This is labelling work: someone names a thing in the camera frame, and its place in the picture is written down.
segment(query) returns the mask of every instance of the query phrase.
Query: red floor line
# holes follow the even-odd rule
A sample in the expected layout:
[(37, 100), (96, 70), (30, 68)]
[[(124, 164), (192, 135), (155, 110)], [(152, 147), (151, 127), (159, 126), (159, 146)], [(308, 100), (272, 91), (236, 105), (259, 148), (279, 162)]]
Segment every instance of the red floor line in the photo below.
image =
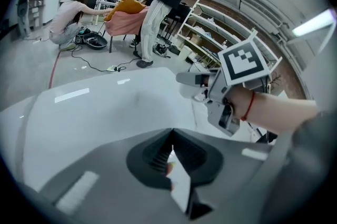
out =
[(56, 68), (56, 65), (57, 65), (58, 58), (60, 57), (60, 54), (61, 54), (61, 51), (58, 52), (55, 63), (54, 63), (51, 79), (49, 80), (49, 89), (52, 88), (54, 72), (55, 72), (55, 68)]

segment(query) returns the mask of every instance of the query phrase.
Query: pink cloth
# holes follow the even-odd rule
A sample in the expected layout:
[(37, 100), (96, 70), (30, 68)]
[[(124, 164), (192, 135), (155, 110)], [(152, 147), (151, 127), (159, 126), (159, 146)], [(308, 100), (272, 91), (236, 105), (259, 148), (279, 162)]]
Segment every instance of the pink cloth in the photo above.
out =
[(117, 11), (110, 21), (105, 22), (105, 30), (110, 36), (137, 35), (147, 11), (148, 7), (137, 14)]
[(50, 31), (56, 35), (62, 34), (68, 23), (71, 22), (76, 14), (84, 7), (86, 7), (86, 5), (78, 1), (68, 1), (63, 3), (52, 20)]

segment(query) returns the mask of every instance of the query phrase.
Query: tube light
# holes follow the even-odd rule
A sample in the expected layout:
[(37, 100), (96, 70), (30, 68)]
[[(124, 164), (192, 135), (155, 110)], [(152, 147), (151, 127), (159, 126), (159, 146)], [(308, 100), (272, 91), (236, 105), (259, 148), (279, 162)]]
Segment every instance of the tube light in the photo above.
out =
[(332, 13), (332, 10), (327, 9), (326, 11), (322, 12), (321, 14), (313, 17), (306, 23), (296, 27), (293, 30), (295, 36), (303, 36), (307, 33), (316, 31), (323, 27), (326, 27), (334, 22), (335, 18)]

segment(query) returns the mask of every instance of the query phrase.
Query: box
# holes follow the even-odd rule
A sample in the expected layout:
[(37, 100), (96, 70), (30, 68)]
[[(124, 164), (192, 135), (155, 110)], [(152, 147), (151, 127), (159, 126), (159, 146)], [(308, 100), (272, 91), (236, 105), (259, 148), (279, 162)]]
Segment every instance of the box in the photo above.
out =
[(191, 41), (196, 44), (196, 45), (200, 45), (201, 44), (201, 37), (199, 35), (192, 35)]

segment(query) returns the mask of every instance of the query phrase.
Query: brick wall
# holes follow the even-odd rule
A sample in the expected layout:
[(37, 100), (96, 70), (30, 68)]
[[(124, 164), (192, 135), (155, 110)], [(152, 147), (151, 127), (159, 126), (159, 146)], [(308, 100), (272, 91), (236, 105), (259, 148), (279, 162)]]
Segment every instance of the brick wall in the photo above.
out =
[[(195, 4), (196, 1), (197, 0), (182, 0), (182, 2), (186, 3), (190, 7), (192, 7)], [(277, 66), (277, 68), (275, 70), (275, 72), (278, 75), (281, 75), (282, 77), (281, 77), (281, 80), (277, 82), (279, 85), (274, 84), (274, 89), (276, 91), (281, 91), (283, 89), (286, 92), (286, 94), (289, 98), (305, 99), (304, 91), (302, 89), (301, 83), (300, 83), (293, 67), (291, 66), (289, 61), (285, 58), (285, 56), (282, 54), (282, 52), (277, 47), (277, 45), (273, 42), (273, 40), (267, 34), (265, 34), (264, 32), (261, 32), (261, 30), (259, 30), (259, 28), (257, 28), (255, 24), (253, 24), (247, 18), (242, 16), (240, 13), (238, 13), (238, 12), (236, 12), (236, 11), (234, 11), (234, 10), (224, 6), (224, 5), (221, 5), (221, 4), (219, 4), (217, 2), (214, 2), (212, 0), (200, 0), (200, 3), (204, 4), (204, 5), (207, 5), (209, 7), (212, 7), (214, 9), (228, 15), (229, 17), (234, 18), (236, 21), (238, 21), (239, 23), (241, 23), (242, 25), (244, 25), (245, 27), (247, 27), (249, 29), (255, 27), (256, 30), (259, 31), (259, 33), (257, 34), (258, 37), (275, 53), (275, 55), (277, 57), (280, 57), (280, 56), (283, 57), (283, 60)], [(232, 30), (229, 27), (226, 27), (226, 25), (221, 23), (220, 26), (222, 28), (225, 28), (230, 33), (236, 35), (238, 38), (243, 39), (243, 37), (238, 35), (238, 33), (236, 31)]]

